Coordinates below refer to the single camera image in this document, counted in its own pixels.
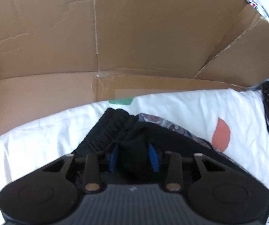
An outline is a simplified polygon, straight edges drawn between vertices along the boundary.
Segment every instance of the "blue object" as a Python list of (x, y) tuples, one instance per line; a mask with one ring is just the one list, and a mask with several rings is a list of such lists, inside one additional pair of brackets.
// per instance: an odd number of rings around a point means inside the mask
[(118, 148), (118, 145), (116, 145), (113, 152), (110, 154), (109, 168), (111, 172), (115, 170), (115, 166), (117, 164), (117, 159), (118, 159), (118, 153), (119, 153), (119, 148)]
[(149, 158), (151, 161), (153, 171), (159, 172), (158, 156), (152, 144), (149, 144)]

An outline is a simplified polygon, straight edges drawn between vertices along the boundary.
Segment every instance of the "green shape on fabric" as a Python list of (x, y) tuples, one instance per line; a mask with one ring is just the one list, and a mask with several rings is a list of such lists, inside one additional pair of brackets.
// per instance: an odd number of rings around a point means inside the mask
[(115, 104), (115, 105), (127, 105), (129, 106), (134, 98), (124, 98), (124, 99), (118, 99), (118, 100), (110, 100), (108, 101), (110, 104)]

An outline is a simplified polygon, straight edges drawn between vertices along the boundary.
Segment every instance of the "red leaf print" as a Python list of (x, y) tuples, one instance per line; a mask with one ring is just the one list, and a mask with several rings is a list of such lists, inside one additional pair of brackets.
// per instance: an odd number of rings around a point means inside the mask
[(224, 152), (230, 142), (230, 128), (224, 120), (218, 119), (216, 130), (213, 133), (211, 144), (219, 151)]

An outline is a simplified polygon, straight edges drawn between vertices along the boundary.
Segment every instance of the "white fabric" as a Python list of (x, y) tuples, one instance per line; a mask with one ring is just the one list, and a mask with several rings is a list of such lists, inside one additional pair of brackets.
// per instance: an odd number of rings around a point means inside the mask
[[(0, 190), (72, 152), (108, 107), (174, 122), (211, 142), (218, 118), (231, 130), (225, 154), (269, 188), (269, 134), (261, 92), (210, 90), (136, 97), (130, 105), (93, 103), (57, 113), (0, 136)], [(4, 222), (0, 212), (0, 224)]]

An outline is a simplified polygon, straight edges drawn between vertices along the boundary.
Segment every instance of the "torn cardboard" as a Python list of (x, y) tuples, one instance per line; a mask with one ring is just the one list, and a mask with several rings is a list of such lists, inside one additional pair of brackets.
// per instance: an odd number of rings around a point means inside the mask
[(269, 24), (245, 0), (0, 0), (0, 135), (97, 100), (268, 77)]

